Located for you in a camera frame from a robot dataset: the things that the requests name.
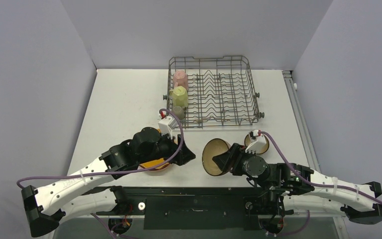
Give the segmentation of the small grey-green cup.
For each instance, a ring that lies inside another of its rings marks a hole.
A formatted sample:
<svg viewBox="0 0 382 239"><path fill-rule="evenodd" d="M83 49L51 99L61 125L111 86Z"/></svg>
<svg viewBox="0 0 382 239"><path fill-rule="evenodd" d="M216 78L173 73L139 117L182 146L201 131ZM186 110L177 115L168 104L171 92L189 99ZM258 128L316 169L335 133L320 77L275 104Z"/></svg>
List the small grey-green cup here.
<svg viewBox="0 0 382 239"><path fill-rule="evenodd" d="M172 112L174 115L177 116L179 120L184 120L185 119L185 108L181 106L174 106L172 108Z"/></svg>

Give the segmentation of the pale yellow mug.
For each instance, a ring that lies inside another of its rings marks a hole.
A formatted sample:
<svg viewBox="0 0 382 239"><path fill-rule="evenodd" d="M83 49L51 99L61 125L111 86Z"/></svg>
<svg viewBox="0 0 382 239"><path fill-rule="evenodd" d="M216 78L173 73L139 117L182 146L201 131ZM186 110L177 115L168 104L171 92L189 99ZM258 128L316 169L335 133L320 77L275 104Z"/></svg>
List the pale yellow mug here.
<svg viewBox="0 0 382 239"><path fill-rule="evenodd" d="M173 107L187 108L189 106L188 92L183 86L175 86L169 92Z"/></svg>

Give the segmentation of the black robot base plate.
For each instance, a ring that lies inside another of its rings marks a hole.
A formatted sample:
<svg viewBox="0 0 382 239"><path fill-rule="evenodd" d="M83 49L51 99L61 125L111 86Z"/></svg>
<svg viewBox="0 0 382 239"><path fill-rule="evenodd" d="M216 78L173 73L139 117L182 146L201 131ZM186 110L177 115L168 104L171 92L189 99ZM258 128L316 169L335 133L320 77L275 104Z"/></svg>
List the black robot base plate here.
<svg viewBox="0 0 382 239"><path fill-rule="evenodd" d="M254 187L111 186L118 205L99 216L144 217L146 230L259 230L292 215L272 192Z"/></svg>

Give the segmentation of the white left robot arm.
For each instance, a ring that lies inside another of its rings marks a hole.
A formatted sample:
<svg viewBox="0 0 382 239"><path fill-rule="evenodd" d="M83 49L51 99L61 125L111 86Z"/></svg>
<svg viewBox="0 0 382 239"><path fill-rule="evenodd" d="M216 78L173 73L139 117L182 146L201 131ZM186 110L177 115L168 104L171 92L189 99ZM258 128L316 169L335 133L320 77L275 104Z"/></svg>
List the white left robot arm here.
<svg viewBox="0 0 382 239"><path fill-rule="evenodd" d="M145 127L132 139L112 146L72 175L38 188L22 187L31 236L44 236L73 217L101 211L125 213L128 199L120 193L111 189L94 196L85 193L124 175L137 173L141 164L158 159L182 166L195 159L195 154L187 147L182 134L172 139L153 127Z"/></svg>

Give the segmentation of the grey wire dish rack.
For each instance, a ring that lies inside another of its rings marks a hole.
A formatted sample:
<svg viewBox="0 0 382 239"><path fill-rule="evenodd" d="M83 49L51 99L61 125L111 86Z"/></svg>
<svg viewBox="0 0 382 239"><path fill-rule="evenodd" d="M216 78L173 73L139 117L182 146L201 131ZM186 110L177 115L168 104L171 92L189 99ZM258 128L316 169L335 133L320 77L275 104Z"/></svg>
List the grey wire dish rack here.
<svg viewBox="0 0 382 239"><path fill-rule="evenodd" d="M185 128L214 126L251 126L264 118L255 90L250 63L242 55L201 58L172 57L169 60L167 109L174 107L174 73L188 76L188 106Z"/></svg>

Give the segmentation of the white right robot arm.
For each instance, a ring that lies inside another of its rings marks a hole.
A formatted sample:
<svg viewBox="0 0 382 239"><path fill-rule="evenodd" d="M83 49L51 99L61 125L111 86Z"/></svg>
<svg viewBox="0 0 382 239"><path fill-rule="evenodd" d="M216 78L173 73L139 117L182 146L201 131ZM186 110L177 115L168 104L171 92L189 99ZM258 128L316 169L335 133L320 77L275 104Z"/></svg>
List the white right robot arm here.
<svg viewBox="0 0 382 239"><path fill-rule="evenodd" d="M382 194L378 182L354 184L326 176L294 163L267 163L240 144L221 146L203 157L202 164L211 176L231 173L246 176L261 187L261 207L274 212L284 198L286 210L327 210L346 216L350 221L374 225L382 221Z"/></svg>

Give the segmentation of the pink mug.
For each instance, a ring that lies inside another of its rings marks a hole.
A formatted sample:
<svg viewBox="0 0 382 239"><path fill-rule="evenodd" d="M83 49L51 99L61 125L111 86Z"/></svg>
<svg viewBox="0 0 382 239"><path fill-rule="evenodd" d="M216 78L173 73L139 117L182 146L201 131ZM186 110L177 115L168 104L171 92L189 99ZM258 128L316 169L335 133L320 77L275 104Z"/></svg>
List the pink mug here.
<svg viewBox="0 0 382 239"><path fill-rule="evenodd" d="M178 70L173 75L173 85L174 88L182 86L187 91L189 90L189 84L188 84L188 75L184 70Z"/></svg>

